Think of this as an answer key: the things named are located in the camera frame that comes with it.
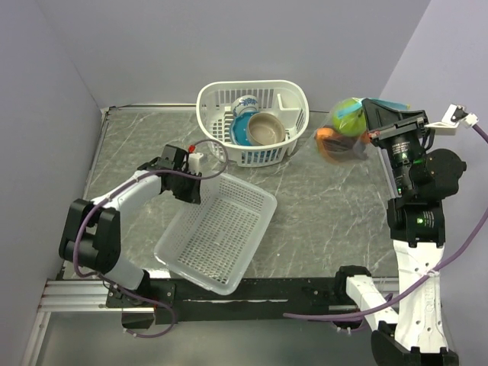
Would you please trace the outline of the green fake apple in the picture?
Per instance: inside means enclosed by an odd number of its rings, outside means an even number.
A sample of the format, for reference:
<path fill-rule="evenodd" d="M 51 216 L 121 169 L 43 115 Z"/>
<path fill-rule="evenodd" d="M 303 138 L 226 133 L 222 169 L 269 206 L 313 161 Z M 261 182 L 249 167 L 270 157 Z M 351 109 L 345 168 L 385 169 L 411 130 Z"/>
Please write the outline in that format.
<path fill-rule="evenodd" d="M 345 136 L 356 137 L 366 131 L 366 121 L 361 99 L 347 98 L 335 104 L 332 109 L 332 125 Z"/>

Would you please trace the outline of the clear zip top bag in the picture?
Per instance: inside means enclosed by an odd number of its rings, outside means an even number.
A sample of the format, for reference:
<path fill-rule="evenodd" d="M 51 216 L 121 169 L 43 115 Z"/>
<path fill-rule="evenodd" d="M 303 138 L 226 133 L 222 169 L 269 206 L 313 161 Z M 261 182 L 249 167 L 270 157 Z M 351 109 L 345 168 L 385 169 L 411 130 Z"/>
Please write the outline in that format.
<path fill-rule="evenodd" d="M 368 159 L 367 122 L 363 98 L 346 98 L 336 103 L 318 128 L 314 139 L 321 156 L 333 164 L 346 164 Z"/>

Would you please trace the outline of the orange fake fruit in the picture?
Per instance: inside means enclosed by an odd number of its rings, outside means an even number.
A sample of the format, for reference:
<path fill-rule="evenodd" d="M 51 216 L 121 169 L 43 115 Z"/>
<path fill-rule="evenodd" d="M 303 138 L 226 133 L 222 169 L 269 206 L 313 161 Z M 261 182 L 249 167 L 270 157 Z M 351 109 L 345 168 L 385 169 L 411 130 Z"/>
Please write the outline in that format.
<path fill-rule="evenodd" d="M 331 157 L 338 148 L 337 134 L 331 127 L 321 127 L 315 133 L 316 147 L 324 157 Z"/>

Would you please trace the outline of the clear perforated plastic tray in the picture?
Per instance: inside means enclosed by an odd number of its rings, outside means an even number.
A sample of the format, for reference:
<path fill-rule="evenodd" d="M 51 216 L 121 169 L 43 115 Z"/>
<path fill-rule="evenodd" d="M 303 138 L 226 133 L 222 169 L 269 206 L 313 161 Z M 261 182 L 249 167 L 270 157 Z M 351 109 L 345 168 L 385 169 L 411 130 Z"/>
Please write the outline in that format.
<path fill-rule="evenodd" d="M 154 248 L 168 270 L 219 295 L 234 292 L 278 206 L 276 197 L 235 176 L 201 183 L 201 202 L 184 204 Z"/>

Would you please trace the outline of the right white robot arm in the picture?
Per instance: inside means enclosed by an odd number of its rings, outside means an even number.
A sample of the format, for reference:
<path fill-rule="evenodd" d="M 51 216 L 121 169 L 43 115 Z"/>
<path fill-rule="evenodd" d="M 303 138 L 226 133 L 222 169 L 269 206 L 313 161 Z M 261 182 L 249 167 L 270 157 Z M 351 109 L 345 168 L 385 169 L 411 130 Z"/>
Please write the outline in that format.
<path fill-rule="evenodd" d="M 342 266 L 333 293 L 355 302 L 371 328 L 378 365 L 457 365 L 441 320 L 440 275 L 445 250 L 442 201 L 458 192 L 466 162 L 449 149 L 432 149 L 424 111 L 401 111 L 378 100 L 361 102 L 371 143 L 387 152 L 397 196 L 387 223 L 398 265 L 398 310 L 388 304 L 364 267 Z"/>

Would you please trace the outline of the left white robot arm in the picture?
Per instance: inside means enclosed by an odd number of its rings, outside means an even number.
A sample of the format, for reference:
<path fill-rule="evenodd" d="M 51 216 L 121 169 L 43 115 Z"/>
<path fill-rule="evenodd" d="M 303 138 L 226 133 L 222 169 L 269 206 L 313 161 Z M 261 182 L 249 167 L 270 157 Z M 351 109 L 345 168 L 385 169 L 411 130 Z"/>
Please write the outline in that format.
<path fill-rule="evenodd" d="M 121 224 L 147 201 L 169 191 L 177 200 L 201 202 L 201 160 L 192 146 L 166 145 L 162 155 L 140 165 L 123 184 L 91 201 L 77 199 L 68 210 L 60 258 L 103 275 L 124 287 L 124 297 L 136 307 L 152 294 L 149 273 L 121 254 Z"/>

